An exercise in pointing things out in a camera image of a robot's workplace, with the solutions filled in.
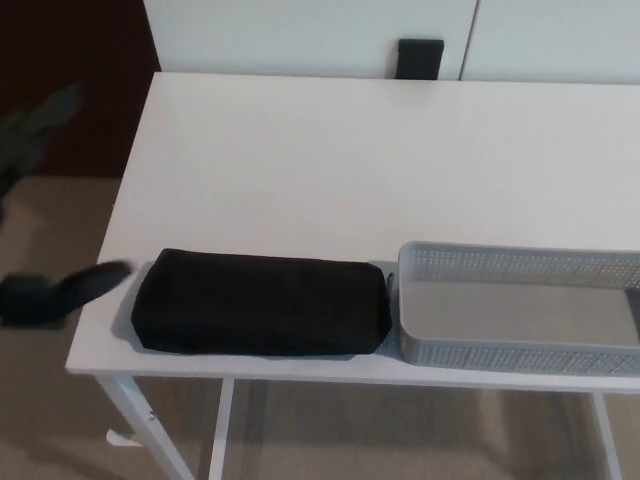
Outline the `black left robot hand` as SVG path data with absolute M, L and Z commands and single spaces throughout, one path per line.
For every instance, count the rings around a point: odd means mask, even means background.
M 39 274 L 11 274 L 1 281 L 1 327 L 61 328 L 72 312 L 119 286 L 133 272 L 126 261 L 93 265 L 57 282 Z

